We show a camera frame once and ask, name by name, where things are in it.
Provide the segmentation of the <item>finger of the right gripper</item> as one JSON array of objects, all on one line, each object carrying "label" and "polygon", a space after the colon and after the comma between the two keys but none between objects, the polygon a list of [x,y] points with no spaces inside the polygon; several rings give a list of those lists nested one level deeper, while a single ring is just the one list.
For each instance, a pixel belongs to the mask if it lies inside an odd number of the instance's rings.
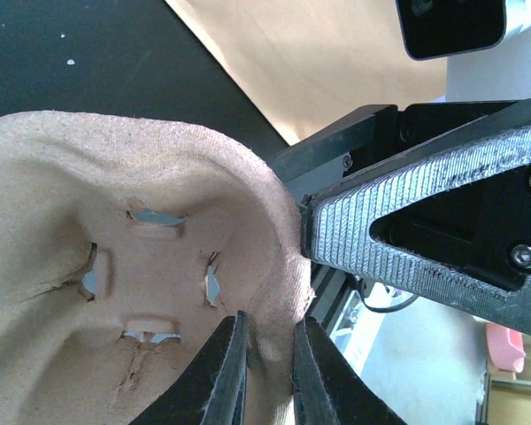
[{"label": "finger of the right gripper", "polygon": [[310,259],[531,335],[531,121],[435,139],[304,204]]}]

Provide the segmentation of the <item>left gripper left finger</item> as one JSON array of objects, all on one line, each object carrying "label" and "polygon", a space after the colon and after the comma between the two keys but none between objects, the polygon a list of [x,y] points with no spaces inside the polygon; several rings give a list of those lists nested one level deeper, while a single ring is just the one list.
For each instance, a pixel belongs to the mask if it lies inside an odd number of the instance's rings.
[{"label": "left gripper left finger", "polygon": [[133,424],[242,424],[247,388],[247,320],[227,316],[173,385]]}]

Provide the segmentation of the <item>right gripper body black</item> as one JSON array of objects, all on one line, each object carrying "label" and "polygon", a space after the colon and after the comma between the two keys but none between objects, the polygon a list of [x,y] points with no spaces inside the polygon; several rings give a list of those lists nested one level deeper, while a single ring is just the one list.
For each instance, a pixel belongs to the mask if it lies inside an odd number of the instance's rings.
[{"label": "right gripper body black", "polygon": [[[272,169],[288,184],[290,195],[301,198],[315,189],[408,151],[451,130],[511,109],[513,100],[412,104],[401,111],[394,105],[367,105],[282,151]],[[531,188],[522,166],[487,182],[435,195],[408,207],[410,213],[531,213]]]}]

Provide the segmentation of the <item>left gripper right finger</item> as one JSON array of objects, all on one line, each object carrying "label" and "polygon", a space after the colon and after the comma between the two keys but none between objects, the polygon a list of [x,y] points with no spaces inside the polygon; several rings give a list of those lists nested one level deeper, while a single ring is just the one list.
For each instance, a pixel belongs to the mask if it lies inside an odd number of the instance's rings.
[{"label": "left gripper right finger", "polygon": [[296,325],[292,383],[297,424],[403,424],[351,368],[312,317]]}]

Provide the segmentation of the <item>brown paper bag white handles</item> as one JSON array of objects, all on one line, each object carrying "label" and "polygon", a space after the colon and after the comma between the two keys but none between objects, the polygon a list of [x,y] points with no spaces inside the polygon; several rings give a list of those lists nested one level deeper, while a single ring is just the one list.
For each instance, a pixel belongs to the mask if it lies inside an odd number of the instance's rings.
[{"label": "brown paper bag white handles", "polygon": [[404,49],[396,5],[380,1],[188,1],[170,8],[289,144],[366,104],[446,91],[446,63]]}]

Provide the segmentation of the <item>brown pulp cup carrier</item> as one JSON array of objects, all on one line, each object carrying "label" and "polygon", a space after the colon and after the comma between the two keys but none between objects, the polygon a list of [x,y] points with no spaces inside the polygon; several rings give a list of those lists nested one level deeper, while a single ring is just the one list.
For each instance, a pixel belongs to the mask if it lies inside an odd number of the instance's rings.
[{"label": "brown pulp cup carrier", "polygon": [[293,197],[194,124],[0,118],[0,424],[127,424],[221,320],[249,324],[245,422],[294,422],[313,296]]}]

